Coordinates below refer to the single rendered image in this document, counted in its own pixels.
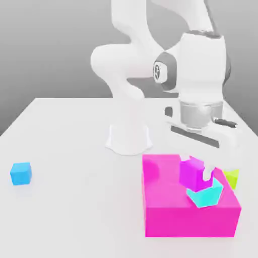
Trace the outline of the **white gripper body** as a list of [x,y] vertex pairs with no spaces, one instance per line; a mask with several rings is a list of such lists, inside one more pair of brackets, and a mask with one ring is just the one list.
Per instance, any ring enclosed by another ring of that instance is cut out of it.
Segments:
[[236,161],[240,157],[240,130],[232,121],[213,120],[201,130],[167,123],[166,140],[180,153],[204,161]]

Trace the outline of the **small cyan cube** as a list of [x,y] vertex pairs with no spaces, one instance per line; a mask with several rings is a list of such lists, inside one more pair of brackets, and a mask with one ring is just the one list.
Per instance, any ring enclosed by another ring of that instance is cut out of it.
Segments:
[[203,208],[216,205],[222,190],[223,185],[216,178],[213,178],[211,187],[198,192],[187,189],[186,194],[198,208]]

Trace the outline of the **small purple cube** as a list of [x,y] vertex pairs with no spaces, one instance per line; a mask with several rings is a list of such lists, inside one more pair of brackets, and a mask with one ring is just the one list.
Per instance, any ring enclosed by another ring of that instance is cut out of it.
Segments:
[[209,188],[213,184],[213,175],[209,180],[203,180],[204,162],[190,156],[188,160],[181,161],[179,166],[179,183],[193,192]]

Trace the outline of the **small blue cube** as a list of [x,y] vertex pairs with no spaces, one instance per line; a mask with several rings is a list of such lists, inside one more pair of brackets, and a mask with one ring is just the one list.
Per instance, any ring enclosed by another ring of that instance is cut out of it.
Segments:
[[13,185],[30,184],[32,178],[31,164],[29,162],[14,163],[10,175]]

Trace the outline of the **small yellow-green cube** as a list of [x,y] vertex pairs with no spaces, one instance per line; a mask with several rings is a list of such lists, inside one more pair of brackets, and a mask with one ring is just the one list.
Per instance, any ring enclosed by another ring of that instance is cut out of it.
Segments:
[[222,171],[227,182],[229,183],[230,187],[232,190],[236,189],[237,185],[237,180],[238,180],[238,175],[239,175],[239,170],[232,170],[232,171]]

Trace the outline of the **large pink box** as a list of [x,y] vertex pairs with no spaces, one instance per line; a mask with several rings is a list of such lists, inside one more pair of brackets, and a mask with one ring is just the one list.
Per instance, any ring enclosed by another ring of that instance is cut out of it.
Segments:
[[179,155],[142,156],[142,193],[146,237],[232,237],[241,206],[223,172],[213,178],[222,185],[214,206],[198,208],[179,183]]

